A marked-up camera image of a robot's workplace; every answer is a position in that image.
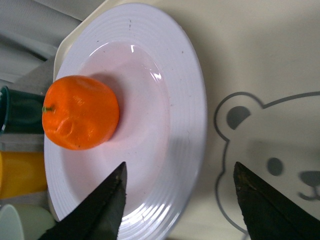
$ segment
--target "dark green cup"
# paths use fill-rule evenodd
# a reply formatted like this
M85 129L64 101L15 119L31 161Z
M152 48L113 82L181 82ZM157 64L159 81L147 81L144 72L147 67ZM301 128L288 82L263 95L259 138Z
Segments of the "dark green cup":
M0 90L1 134L43 134L42 107L45 96L17 91L4 86Z

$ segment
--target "white plate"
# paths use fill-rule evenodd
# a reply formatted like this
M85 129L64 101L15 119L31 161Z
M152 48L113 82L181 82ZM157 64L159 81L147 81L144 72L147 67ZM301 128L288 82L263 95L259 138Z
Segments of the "white plate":
M163 239L188 202L206 141L205 86L188 37L155 7L119 5L85 28L57 79L74 74L93 76L115 91L120 122L108 142L89 150L67 150L45 137L48 189L58 219L126 161L119 239Z

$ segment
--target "bear nose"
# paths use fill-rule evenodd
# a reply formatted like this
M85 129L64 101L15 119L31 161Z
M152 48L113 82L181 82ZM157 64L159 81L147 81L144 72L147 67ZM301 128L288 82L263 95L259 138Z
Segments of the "bear nose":
M320 185L320 171L303 171L300 173L300 179L310 187L317 187Z

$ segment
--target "teddy bear print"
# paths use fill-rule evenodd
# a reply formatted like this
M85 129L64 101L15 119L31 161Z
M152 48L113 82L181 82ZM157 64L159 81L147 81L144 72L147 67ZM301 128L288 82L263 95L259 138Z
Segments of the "teddy bear print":
M236 162L320 219L320 91L269 103L236 92L220 102L213 123L225 142L216 202L243 239L249 235L234 186Z

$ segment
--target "orange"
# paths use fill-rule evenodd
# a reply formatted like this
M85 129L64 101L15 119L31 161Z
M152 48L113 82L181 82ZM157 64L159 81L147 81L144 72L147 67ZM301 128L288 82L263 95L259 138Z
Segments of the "orange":
M117 97L110 87L86 76L56 80L42 108L42 126L55 144L85 150L109 140L119 121Z

